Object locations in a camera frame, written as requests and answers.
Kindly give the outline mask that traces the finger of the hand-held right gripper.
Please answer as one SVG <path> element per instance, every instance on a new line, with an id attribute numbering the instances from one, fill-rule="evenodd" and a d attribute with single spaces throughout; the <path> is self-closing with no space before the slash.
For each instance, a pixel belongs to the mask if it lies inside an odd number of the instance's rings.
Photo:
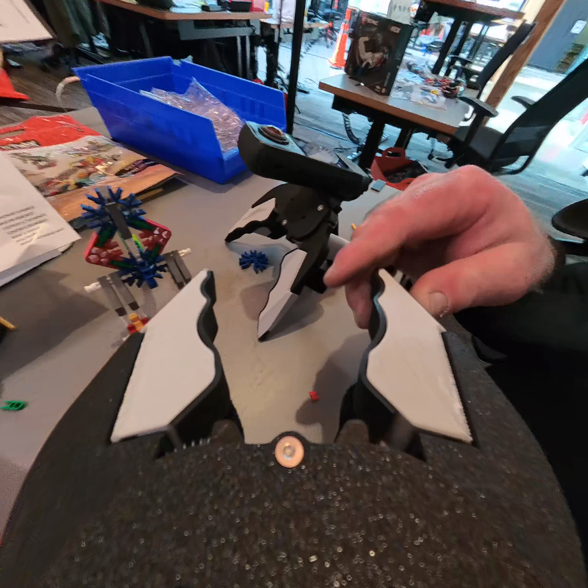
<path id="1" fill-rule="evenodd" d="M 224 238 L 224 242 L 231 243 L 243 235 L 254 233 L 259 228 L 267 227 L 274 212 L 275 202 L 262 202 L 253 206 L 231 228 Z"/>
<path id="2" fill-rule="evenodd" d="M 258 317 L 257 336 L 263 341 L 280 322 L 298 294 L 293 292 L 293 284 L 306 259 L 306 253 L 300 249 L 292 249 L 285 254 L 275 283 L 269 291 L 268 299 Z"/>

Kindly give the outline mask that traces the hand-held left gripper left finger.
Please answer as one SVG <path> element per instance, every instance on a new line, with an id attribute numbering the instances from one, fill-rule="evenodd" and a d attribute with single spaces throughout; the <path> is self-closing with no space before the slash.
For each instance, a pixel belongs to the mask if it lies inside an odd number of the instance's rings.
<path id="1" fill-rule="evenodd" d="M 142 331 L 111 443 L 157 433 L 199 443 L 226 420 L 243 436 L 215 347 L 216 300 L 215 277 L 204 269 Z"/>

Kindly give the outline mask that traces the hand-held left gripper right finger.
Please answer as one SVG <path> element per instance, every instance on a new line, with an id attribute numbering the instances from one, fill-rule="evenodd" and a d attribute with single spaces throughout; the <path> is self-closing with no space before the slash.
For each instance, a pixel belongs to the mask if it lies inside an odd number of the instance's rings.
<path id="1" fill-rule="evenodd" d="M 448 333 L 394 271 L 373 278 L 368 331 L 356 382 L 342 401 L 339 443 L 384 445 L 418 457 L 424 437 L 474 447 Z"/>

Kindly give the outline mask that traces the colourful construction toy model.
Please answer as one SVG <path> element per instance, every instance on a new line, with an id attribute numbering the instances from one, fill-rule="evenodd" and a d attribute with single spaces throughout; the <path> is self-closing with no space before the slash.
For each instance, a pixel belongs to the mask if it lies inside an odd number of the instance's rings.
<path id="1" fill-rule="evenodd" d="M 155 289 L 169 275 L 181 290 L 191 280 L 184 257 L 190 249 L 166 252 L 171 230 L 145 217 L 142 201 L 121 188 L 95 189 L 81 206 L 87 228 L 94 230 L 84 253 L 87 263 L 110 269 L 107 275 L 85 286 L 87 293 L 102 291 L 128 334 L 140 332 L 149 322 L 131 287 Z"/>

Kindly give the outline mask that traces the person's right forearm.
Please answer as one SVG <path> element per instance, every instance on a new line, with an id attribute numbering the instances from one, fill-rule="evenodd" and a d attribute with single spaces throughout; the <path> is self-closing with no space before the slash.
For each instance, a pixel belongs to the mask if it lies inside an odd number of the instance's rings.
<path id="1" fill-rule="evenodd" d="M 472 307 L 458 323 L 512 362 L 568 364 L 587 368 L 587 262 L 555 268 L 537 290 L 501 306 Z"/>

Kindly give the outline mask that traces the person's right hand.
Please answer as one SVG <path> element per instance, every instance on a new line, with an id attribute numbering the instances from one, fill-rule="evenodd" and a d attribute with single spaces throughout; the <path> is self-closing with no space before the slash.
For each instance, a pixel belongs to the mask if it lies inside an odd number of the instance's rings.
<path id="1" fill-rule="evenodd" d="M 477 166 L 428 173 L 382 202 L 327 270 L 345 288 L 358 327 L 371 317 L 371 280 L 399 269 L 433 317 L 513 303 L 554 271 L 556 250 L 524 202 Z"/>

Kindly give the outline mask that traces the blue snowflake toy connector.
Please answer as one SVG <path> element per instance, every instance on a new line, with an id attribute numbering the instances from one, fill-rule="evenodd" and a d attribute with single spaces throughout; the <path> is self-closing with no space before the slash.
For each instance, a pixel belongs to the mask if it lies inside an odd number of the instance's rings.
<path id="1" fill-rule="evenodd" d="M 250 250 L 239 257 L 239 267 L 242 270 L 251 268 L 254 273 L 264 272 L 269 266 L 269 258 L 261 251 Z"/>

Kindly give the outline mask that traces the black metal pole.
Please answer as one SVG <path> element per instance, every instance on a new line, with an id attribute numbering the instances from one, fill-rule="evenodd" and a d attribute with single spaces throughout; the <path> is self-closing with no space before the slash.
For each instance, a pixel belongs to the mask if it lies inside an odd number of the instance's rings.
<path id="1" fill-rule="evenodd" d="M 300 56 L 302 53 L 302 41 L 305 24 L 305 1 L 295 2 L 295 14 L 293 19 L 292 32 L 292 46 L 290 53 L 290 71 L 288 77 L 288 87 L 286 90 L 285 101 L 285 116 L 286 116 L 286 132 L 291 135 L 293 133 L 293 125 L 295 121 L 296 96 L 298 91 L 298 74 Z"/>

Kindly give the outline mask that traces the wooden work table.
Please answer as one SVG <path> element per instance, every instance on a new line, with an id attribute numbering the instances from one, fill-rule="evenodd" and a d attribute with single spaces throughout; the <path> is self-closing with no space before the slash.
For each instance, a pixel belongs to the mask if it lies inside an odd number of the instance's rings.
<path id="1" fill-rule="evenodd" d="M 391 95 L 380 96 L 345 74 L 322 79 L 319 89 L 333 95 L 332 109 L 360 114 L 371 121 L 364 147 L 356 157 L 364 169 L 371 167 L 386 125 L 400 130 L 394 146 L 405 149 L 414 133 L 454 135 L 469 110 L 459 100 L 451 100 L 445 109 L 436 109 Z"/>

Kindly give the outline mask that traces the orange traffic cone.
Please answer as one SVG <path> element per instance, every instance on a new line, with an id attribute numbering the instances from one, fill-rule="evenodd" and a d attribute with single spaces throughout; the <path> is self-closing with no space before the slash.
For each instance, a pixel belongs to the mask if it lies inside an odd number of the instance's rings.
<path id="1" fill-rule="evenodd" d="M 329 66 L 336 70 L 343 70 L 345 68 L 351 16 L 352 8 L 347 7 L 339 34 L 337 36 L 334 52 L 327 60 Z"/>

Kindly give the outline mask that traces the blue plastic bin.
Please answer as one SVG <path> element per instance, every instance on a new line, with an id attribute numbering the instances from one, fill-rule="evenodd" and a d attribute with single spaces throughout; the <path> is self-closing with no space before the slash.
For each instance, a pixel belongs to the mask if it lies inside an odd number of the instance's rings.
<path id="1" fill-rule="evenodd" d="M 170 56 L 74 68 L 114 140 L 208 180 L 225 184 L 246 168 L 223 152 L 212 122 L 141 92 L 185 93 L 195 79 L 244 121 L 286 130 L 283 92 Z"/>

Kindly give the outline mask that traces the black product box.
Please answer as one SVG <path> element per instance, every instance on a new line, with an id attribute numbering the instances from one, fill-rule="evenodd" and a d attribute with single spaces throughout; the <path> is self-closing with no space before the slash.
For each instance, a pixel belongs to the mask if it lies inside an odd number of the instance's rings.
<path id="1" fill-rule="evenodd" d="M 350 35 L 345 74 L 381 96 L 389 96 L 414 30 L 378 13 L 359 11 Z"/>

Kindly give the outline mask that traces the long wooden desk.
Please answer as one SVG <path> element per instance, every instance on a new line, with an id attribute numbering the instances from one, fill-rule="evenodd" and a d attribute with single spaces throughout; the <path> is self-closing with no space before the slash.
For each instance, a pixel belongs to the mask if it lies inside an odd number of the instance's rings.
<path id="1" fill-rule="evenodd" d="M 162 9 L 137 1 L 98 1 L 100 6 L 110 6 L 126 13 L 138 15 L 161 23 L 177 25 L 181 40 L 214 40 L 250 36 L 252 26 L 271 18 L 261 11 L 203 11 L 202 6 Z"/>

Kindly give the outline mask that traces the white printed paper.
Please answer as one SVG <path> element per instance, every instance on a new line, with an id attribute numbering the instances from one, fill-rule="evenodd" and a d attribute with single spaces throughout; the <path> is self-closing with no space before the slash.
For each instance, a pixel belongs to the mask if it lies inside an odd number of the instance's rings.
<path id="1" fill-rule="evenodd" d="M 1 286 L 64 253 L 80 236 L 1 154 Z"/>

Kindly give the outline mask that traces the black mesh office chair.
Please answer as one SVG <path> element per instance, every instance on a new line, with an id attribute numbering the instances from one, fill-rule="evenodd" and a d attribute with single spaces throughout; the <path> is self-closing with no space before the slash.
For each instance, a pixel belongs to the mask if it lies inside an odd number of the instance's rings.
<path id="1" fill-rule="evenodd" d="M 482 124 L 497 116 L 494 108 L 480 99 L 460 96 L 459 100 L 472 108 L 474 117 L 449 140 L 447 148 L 452 156 L 443 159 L 445 168 L 474 165 L 493 175 L 521 173 L 556 124 L 586 99 L 586 59 L 539 100 L 512 97 L 524 111 L 502 133 Z"/>

